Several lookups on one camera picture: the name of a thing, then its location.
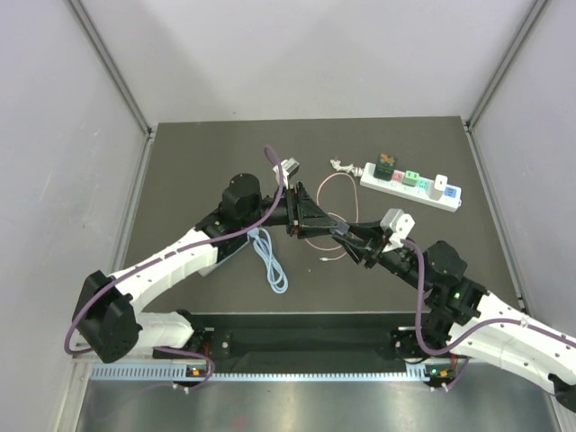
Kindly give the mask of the dark grey charger plug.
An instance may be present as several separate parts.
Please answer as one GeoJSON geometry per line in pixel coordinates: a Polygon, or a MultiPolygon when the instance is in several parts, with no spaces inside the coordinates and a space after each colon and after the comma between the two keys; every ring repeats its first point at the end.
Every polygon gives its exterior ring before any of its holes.
{"type": "Polygon", "coordinates": [[[350,226],[340,220],[330,229],[330,235],[335,238],[345,238],[349,234],[350,226]]]}

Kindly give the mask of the light green plug adapter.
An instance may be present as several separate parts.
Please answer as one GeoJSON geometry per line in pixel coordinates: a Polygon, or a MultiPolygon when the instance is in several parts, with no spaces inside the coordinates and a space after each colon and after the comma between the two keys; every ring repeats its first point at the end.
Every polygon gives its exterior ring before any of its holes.
{"type": "Polygon", "coordinates": [[[402,178],[402,183],[409,187],[416,187],[419,181],[419,173],[407,170],[402,178]]]}

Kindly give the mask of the dark green charger cube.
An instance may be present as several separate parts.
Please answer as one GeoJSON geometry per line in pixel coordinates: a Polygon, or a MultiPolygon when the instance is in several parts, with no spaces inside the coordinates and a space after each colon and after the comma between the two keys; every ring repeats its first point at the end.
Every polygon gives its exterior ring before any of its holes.
{"type": "Polygon", "coordinates": [[[373,176],[384,181],[391,181],[398,159],[386,153],[381,153],[374,164],[373,176]]]}

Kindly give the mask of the white 80W charger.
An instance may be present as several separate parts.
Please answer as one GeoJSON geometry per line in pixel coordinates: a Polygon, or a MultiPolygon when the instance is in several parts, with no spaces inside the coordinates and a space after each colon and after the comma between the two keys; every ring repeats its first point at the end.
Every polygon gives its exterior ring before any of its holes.
{"type": "Polygon", "coordinates": [[[429,197],[434,201],[440,200],[445,194],[446,186],[447,176],[440,174],[436,175],[435,180],[429,190],[429,197]]]}

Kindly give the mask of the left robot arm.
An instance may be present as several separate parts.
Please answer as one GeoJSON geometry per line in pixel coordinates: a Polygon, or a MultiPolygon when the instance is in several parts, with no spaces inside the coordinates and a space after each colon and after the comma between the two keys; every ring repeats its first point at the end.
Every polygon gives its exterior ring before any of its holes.
{"type": "Polygon", "coordinates": [[[147,306],[190,275],[206,274],[232,257],[267,226],[284,226],[299,239],[328,236],[345,222],[323,211],[302,184],[279,181],[274,195],[263,196],[258,178],[234,176],[217,208],[175,243],[145,260],[105,274],[95,271],[84,281],[72,328],[105,364],[136,348],[176,349],[196,356],[203,333],[183,312],[150,313],[147,306]]]}

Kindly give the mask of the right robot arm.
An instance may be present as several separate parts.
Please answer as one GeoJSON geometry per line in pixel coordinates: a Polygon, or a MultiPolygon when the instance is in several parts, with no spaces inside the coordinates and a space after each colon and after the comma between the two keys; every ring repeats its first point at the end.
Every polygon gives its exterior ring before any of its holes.
{"type": "Polygon", "coordinates": [[[575,339],[505,303],[466,277],[467,264],[438,241],[426,250],[392,229],[343,225],[332,238],[358,264],[380,265],[417,290],[415,337],[428,356],[464,356],[520,376],[575,410],[575,339]]]}

